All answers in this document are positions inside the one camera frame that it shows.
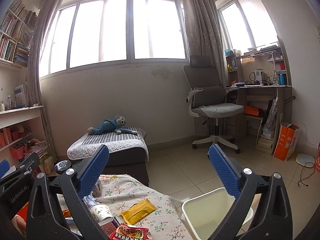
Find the window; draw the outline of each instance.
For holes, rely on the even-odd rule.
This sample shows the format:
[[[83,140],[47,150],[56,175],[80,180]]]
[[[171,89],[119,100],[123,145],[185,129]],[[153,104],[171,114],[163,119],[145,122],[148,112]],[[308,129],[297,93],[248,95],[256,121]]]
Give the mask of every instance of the window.
[[[79,1],[57,12],[39,75],[99,62],[185,61],[182,24],[180,0]]]
[[[261,0],[232,0],[219,9],[228,47],[247,52],[278,41],[275,27]]]

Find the white quilted mat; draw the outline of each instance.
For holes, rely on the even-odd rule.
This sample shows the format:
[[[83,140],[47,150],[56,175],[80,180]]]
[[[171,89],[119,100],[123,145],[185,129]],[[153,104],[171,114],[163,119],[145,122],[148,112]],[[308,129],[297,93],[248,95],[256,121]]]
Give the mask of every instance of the white quilted mat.
[[[137,131],[138,135],[126,133],[117,135],[114,131],[101,135],[91,135],[86,133],[69,147],[67,151],[68,158],[70,160],[80,160],[90,157],[100,147],[101,144],[104,144],[108,147],[110,153],[134,147],[141,147],[146,151],[147,159],[149,160],[148,148],[144,142],[144,138],[147,133],[139,127],[125,128]]]

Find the plush toy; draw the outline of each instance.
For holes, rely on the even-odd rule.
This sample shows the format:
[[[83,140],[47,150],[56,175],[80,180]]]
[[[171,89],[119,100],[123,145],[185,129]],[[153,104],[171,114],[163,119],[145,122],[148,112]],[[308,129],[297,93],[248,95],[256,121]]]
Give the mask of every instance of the plush toy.
[[[125,118],[123,116],[117,115],[113,120],[105,119],[102,121],[98,128],[90,127],[88,129],[88,134],[102,134],[104,132],[115,131],[117,134],[120,133],[132,133],[137,135],[137,131],[131,131],[125,128],[121,128],[125,126]]]

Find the chair backrest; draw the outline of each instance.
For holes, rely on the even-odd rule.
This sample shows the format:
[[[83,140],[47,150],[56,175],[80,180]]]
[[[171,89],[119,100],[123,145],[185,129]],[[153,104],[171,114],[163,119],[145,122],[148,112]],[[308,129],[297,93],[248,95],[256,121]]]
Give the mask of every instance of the chair backrest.
[[[193,108],[223,103],[225,91],[220,86],[219,74],[206,56],[189,56],[189,65],[183,66],[191,89],[203,88],[195,94]]]

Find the yellow wrapper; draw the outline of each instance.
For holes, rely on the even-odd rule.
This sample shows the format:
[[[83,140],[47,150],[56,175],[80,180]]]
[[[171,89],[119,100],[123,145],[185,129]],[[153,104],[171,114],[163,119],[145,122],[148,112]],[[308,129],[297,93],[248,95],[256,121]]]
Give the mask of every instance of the yellow wrapper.
[[[156,210],[156,207],[148,199],[145,199],[120,214],[127,224],[134,225],[154,210]]]

